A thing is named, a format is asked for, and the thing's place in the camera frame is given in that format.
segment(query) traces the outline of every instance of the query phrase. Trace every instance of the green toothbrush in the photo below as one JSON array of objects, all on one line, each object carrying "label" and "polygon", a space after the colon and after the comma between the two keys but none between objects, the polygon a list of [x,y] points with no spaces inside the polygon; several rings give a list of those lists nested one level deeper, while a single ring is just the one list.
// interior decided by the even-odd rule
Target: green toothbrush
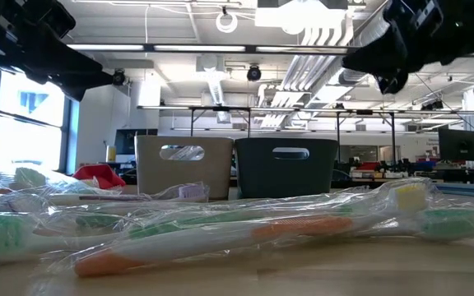
[{"label": "green toothbrush", "polygon": [[90,237],[44,236],[28,215],[0,214],[0,262],[22,261],[41,253],[83,250],[119,238],[122,233]]}]

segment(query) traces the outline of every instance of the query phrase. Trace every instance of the red object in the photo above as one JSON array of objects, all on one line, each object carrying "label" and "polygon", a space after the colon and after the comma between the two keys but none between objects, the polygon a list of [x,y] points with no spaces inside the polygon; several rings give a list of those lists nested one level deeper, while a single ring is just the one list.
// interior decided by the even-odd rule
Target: red object
[{"label": "red object", "polygon": [[356,170],[370,170],[374,171],[376,170],[376,167],[378,166],[379,162],[364,162],[361,164],[359,168],[356,168]]},{"label": "red object", "polygon": [[78,180],[89,180],[96,177],[101,189],[109,189],[116,186],[125,186],[125,182],[113,172],[107,164],[86,165],[72,175]]}]

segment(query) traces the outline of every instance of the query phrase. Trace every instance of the ceiling light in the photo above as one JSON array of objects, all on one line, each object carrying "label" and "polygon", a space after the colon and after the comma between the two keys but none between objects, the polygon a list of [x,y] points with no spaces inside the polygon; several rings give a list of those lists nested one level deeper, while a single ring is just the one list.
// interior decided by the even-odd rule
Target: ceiling light
[{"label": "ceiling light", "polygon": [[[231,21],[230,24],[228,25],[222,25],[222,17],[224,16],[230,16]],[[222,32],[222,33],[231,33],[237,29],[237,25],[239,24],[239,21],[237,21],[237,15],[233,12],[230,13],[220,13],[217,18],[215,19],[215,25],[217,29]]]},{"label": "ceiling light", "polygon": [[258,53],[345,55],[348,48],[341,46],[258,46]]},{"label": "ceiling light", "polygon": [[141,44],[68,44],[69,48],[81,51],[143,51]]},{"label": "ceiling light", "polygon": [[318,0],[289,1],[280,7],[258,7],[255,25],[282,28],[299,34],[304,28],[331,28],[341,23],[346,10],[329,9]]},{"label": "ceiling light", "polygon": [[244,46],[229,45],[155,45],[155,51],[157,52],[243,53],[245,50]]},{"label": "ceiling light", "polygon": [[106,3],[113,5],[185,5],[194,6],[220,6],[241,7],[240,2],[218,2],[218,1],[153,1],[153,0],[72,0],[74,3]]},{"label": "ceiling light", "polygon": [[250,108],[251,111],[293,112],[294,108]]},{"label": "ceiling light", "polygon": [[153,110],[189,110],[187,106],[138,106],[138,109],[153,109]]}]

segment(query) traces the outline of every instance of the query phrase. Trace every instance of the toothbrush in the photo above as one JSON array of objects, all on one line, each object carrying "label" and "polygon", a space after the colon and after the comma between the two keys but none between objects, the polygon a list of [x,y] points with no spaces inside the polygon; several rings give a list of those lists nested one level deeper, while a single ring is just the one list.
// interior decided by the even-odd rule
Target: toothbrush
[{"label": "toothbrush", "polygon": [[0,215],[0,262],[20,261],[58,250],[83,250],[119,238],[122,233],[91,237],[40,235],[42,229],[27,215]]},{"label": "toothbrush", "polygon": [[408,215],[425,209],[426,190],[421,185],[413,183],[391,188],[383,210],[353,218],[341,215],[280,217],[222,222],[152,236],[143,234],[142,238],[120,241],[78,259],[74,271],[79,276],[111,275],[132,267],[265,243],[285,235],[330,235],[355,231],[395,215]]},{"label": "toothbrush", "polygon": [[425,210],[413,220],[399,220],[397,227],[374,228],[358,236],[413,236],[440,242],[474,238],[474,209]]},{"label": "toothbrush", "polygon": [[110,275],[151,263],[265,243],[282,235],[338,234],[352,225],[352,219],[335,216],[214,224],[120,241],[77,260],[74,271],[79,276]]},{"label": "toothbrush", "polygon": [[56,206],[79,206],[111,201],[150,201],[151,199],[138,195],[98,195],[98,194],[67,194],[55,193],[48,197],[48,200]]}]

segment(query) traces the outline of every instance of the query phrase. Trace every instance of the wooden table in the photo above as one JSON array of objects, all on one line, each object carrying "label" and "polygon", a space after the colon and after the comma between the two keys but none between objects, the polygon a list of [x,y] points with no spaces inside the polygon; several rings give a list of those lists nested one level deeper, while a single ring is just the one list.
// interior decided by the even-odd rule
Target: wooden table
[{"label": "wooden table", "polygon": [[80,280],[37,263],[0,266],[0,295],[474,295],[474,240],[413,238],[304,247]]}]

